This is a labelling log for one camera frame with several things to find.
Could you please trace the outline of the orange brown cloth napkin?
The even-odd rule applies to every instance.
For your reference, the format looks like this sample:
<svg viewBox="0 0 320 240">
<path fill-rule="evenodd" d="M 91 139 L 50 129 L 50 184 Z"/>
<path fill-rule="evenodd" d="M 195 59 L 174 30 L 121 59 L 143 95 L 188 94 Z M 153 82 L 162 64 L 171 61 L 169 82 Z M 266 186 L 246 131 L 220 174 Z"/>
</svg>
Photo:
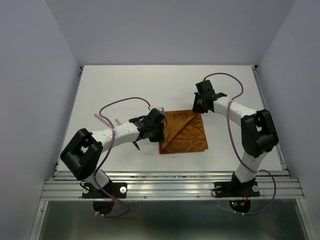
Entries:
<svg viewBox="0 0 320 240">
<path fill-rule="evenodd" d="M 164 142 L 159 153 L 182 154 L 203 152 L 209 148 L 202 115 L 192 110 L 166 111 Z"/>
</svg>

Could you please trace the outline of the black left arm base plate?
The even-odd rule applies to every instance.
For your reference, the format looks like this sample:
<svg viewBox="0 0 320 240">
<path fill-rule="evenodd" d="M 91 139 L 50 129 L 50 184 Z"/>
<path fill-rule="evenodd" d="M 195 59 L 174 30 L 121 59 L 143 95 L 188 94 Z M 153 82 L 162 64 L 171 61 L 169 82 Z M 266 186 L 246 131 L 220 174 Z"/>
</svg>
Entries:
<svg viewBox="0 0 320 240">
<path fill-rule="evenodd" d="M 83 199 L 110 199 L 100 188 L 94 187 L 89 182 L 80 183 L 82 187 Z M 126 182 L 112 182 L 103 187 L 104 191 L 111 196 L 118 199 L 125 199 L 127 197 L 128 184 Z"/>
</svg>

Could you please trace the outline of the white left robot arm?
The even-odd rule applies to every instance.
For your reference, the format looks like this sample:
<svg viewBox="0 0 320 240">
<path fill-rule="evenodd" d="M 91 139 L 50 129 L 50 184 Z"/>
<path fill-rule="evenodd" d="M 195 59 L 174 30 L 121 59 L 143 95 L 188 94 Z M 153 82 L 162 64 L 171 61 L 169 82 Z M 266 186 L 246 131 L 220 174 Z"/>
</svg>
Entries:
<svg viewBox="0 0 320 240">
<path fill-rule="evenodd" d="M 164 141 L 165 111 L 162 107 L 153 108 L 148 115 L 132 118 L 116 126 L 90 132 L 79 129 L 60 154 L 60 160 L 79 181 L 87 181 L 100 197 L 111 193 L 111 180 L 98 167 L 102 153 L 110 149 L 140 140 L 149 139 L 152 143 Z"/>
</svg>

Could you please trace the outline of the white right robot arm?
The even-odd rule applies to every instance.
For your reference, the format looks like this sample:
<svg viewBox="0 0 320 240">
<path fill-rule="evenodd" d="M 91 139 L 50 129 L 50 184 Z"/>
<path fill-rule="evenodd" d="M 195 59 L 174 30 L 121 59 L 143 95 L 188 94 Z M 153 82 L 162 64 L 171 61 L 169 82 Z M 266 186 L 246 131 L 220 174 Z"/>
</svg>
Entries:
<svg viewBox="0 0 320 240">
<path fill-rule="evenodd" d="M 236 154 L 239 166 L 234 172 L 235 180 L 230 182 L 231 192 L 242 195 L 248 190 L 248 182 L 258 173 L 259 167 L 269 152 L 279 143 L 278 134 L 271 116 L 266 110 L 254 110 L 245 107 L 226 94 L 216 93 L 212 83 L 204 80 L 197 83 L 192 110 L 204 114 L 209 111 L 227 119 L 231 146 L 236 152 L 230 122 L 236 123 L 241 131 L 243 155 Z"/>
</svg>

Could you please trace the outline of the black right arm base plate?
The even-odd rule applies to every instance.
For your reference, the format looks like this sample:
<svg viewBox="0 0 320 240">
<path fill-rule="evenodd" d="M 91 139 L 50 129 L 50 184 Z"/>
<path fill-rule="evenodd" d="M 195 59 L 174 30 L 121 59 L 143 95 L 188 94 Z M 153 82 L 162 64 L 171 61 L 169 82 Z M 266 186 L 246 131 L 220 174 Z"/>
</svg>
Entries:
<svg viewBox="0 0 320 240">
<path fill-rule="evenodd" d="M 242 198 L 259 197 L 260 190 L 258 183 L 253 180 L 249 182 L 236 181 L 218 181 L 214 182 L 214 188 L 211 190 L 211 195 L 216 198 Z"/>
</svg>

